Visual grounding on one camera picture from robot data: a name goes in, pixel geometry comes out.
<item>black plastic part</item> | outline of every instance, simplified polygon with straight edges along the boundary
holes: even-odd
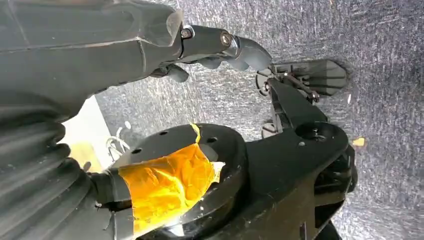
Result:
[[[290,73],[310,90],[323,96],[332,96],[348,84],[346,71],[331,60],[287,62],[273,64],[257,72],[256,87],[259,93],[263,96],[269,94],[268,91],[264,91],[263,86],[272,78],[296,87],[290,81],[282,79],[284,73]]]
[[[321,230],[327,231],[329,220],[342,206],[350,188],[350,170],[354,164],[348,138],[339,127],[309,122],[263,140],[244,143],[236,131],[227,127],[200,126],[200,142],[216,151],[218,161],[229,164],[221,174],[222,182],[211,186],[204,199],[179,222],[166,224],[140,240],[298,240],[302,234],[304,239],[313,239]],[[318,129],[326,138],[317,141],[305,137],[308,129],[312,133]],[[163,133],[166,134],[158,133],[142,141],[136,149],[143,151],[130,153],[131,161],[167,155],[191,144],[195,138],[189,125]],[[159,142],[166,143],[165,151],[151,148]],[[237,186],[242,185],[229,171],[234,163],[246,159],[248,178],[244,178],[244,187],[239,189]],[[327,181],[320,181],[321,176]]]

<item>mounting hole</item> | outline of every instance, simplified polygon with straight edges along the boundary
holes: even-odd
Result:
[[[325,122],[309,122],[298,126],[295,132],[304,140],[325,142],[336,135],[337,129]]]
[[[131,153],[132,153],[132,154],[138,154],[138,153],[140,153],[142,150],[143,150],[143,149],[141,149],[141,148],[136,148],[136,149],[134,149]]]
[[[209,138],[206,140],[206,142],[207,142],[208,144],[215,143],[216,141],[218,141],[218,138],[216,138],[216,137],[209,137]]]

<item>black mount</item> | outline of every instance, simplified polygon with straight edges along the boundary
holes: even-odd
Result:
[[[355,188],[355,151],[345,132],[292,84],[275,77],[267,84],[275,134],[245,142],[231,128],[199,124],[202,149],[226,163],[220,183],[185,215],[140,240],[340,239],[331,217]],[[118,161],[166,156],[194,138],[189,125],[173,127],[142,140]]]

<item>gray carpet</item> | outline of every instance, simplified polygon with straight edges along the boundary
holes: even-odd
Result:
[[[182,9],[185,22],[227,29],[269,50],[274,62],[332,59],[349,85],[321,109],[353,140],[357,190],[336,216],[344,239],[418,240],[424,234],[423,74],[421,0],[161,0]],[[184,67],[175,83],[148,78],[97,96],[112,133],[130,144],[188,122],[226,125],[246,141],[261,137],[270,103],[255,91],[254,72],[228,65]]]

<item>orange tape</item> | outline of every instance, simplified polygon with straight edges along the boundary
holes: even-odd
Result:
[[[214,181],[214,167],[196,142],[168,156],[120,167],[132,201],[134,239],[190,210]]]

